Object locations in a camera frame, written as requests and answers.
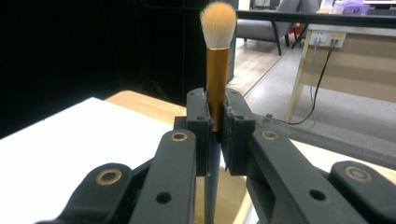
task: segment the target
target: black cable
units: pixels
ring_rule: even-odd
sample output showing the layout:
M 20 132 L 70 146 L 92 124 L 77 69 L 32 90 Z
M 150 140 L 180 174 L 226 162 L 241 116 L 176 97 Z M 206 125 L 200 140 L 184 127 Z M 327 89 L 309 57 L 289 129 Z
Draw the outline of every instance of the black cable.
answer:
M 289 124 L 289 125 L 297 125 L 297 124 L 303 123 L 304 121 L 306 121 L 307 119 L 309 119 L 309 117 L 311 117 L 312 113 L 313 113 L 314 110 L 315 110 L 315 105 L 316 105 L 317 96 L 318 96 L 318 90 L 319 90 L 319 86 L 320 86 L 321 80 L 323 79 L 324 72 L 326 71 L 327 62 L 329 61 L 329 58 L 330 58 L 330 56 L 332 55 L 332 51 L 334 50 L 335 45 L 337 45 L 337 43 L 338 43 L 338 40 L 335 40 L 335 41 L 334 41 L 334 40 L 332 39 L 332 43 L 330 44 L 330 48 L 329 48 L 329 51 L 328 51 L 328 53 L 327 53 L 326 62 L 325 62 L 325 64 L 324 64 L 323 68 L 322 68 L 322 71 L 321 71 L 320 77 L 319 77 L 319 81 L 318 81 L 317 87 L 316 87 L 316 89 L 315 89 L 314 102 L 313 102 L 313 104 L 312 104 L 312 108 L 311 108 L 311 111 L 309 112 L 308 116 L 306 116 L 305 119 L 303 119 L 303 120 L 301 120 L 301 121 L 299 121 L 299 122 L 293 122 L 293 123 L 291 123 L 291 122 L 286 122 L 286 121 L 283 121 L 283 120 L 280 120 L 280 119 L 273 119 L 273 120 L 276 120 L 276 121 L 279 121 L 279 122 L 282 122 L 282 123 L 286 123 L 286 124 Z

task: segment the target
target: purple object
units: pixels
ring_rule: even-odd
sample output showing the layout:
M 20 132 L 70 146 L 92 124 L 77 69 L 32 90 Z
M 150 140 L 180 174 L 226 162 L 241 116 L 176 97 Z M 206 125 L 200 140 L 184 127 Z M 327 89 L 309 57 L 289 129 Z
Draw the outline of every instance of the purple object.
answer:
M 370 9 L 370 5 L 362 3 L 345 3 L 336 5 L 344 8 L 343 14 L 345 15 L 367 15 Z

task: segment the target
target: chair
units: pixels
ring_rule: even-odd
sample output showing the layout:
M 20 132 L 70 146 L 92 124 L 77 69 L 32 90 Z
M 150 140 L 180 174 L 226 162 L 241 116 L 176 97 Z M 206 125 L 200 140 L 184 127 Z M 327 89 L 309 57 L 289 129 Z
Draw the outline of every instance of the chair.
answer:
M 320 8 L 320 0 L 301 0 L 300 2 L 300 12 L 304 14 L 314 14 L 317 13 L 317 11 Z M 308 29 L 308 23 L 307 24 L 300 24 L 300 27 L 302 28 L 297 41 L 294 42 L 294 44 L 291 46 L 292 49 L 296 46 L 297 43 L 301 42 L 303 38 L 306 36 L 306 30 Z
M 276 12 L 296 12 L 300 0 L 282 0 L 276 8 Z M 282 55 L 279 39 L 285 36 L 286 46 L 290 45 L 289 30 L 294 27 L 293 22 L 238 20 L 236 25 L 236 37 L 276 42 L 277 51 Z

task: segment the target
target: white table surface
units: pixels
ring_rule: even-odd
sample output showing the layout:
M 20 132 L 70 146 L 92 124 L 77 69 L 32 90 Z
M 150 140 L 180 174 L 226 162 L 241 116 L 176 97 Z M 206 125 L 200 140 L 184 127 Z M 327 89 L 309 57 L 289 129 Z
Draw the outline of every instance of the white table surface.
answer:
M 94 168 L 132 169 L 170 125 L 95 98 L 0 140 L 0 223 L 54 219 Z

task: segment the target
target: concrete floor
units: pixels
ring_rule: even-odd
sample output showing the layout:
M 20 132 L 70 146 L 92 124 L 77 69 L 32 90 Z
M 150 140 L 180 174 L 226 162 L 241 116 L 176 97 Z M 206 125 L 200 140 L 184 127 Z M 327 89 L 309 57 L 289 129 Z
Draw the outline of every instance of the concrete floor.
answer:
M 248 41 L 245 45 L 240 45 L 239 50 L 244 52 L 236 54 L 235 73 L 244 69 L 249 73 L 263 73 L 255 77 L 253 85 L 248 84 L 245 89 L 241 88 L 245 91 L 241 93 L 245 95 L 253 113 L 261 116 L 272 115 L 275 119 L 284 120 L 301 60 L 303 43 L 298 44 L 295 49 L 285 50 L 281 57 L 268 50 L 264 51 L 260 60 L 265 61 L 265 57 L 269 57 L 267 61 L 273 61 L 274 57 L 278 57 L 273 64 L 266 65 L 265 68 L 258 66 L 257 62 L 247 63 L 247 55 L 259 57 L 258 49 L 271 49 L 272 45 L 276 48 L 274 43 L 268 42 Z M 237 67 L 238 64 L 243 64 L 244 67 Z M 311 107 L 310 86 L 306 86 L 291 121 L 304 119 Z M 316 138 L 323 136 L 323 146 L 329 150 L 396 169 L 395 115 L 394 103 L 319 89 L 313 116 L 301 125 L 284 126 L 312 133 Z

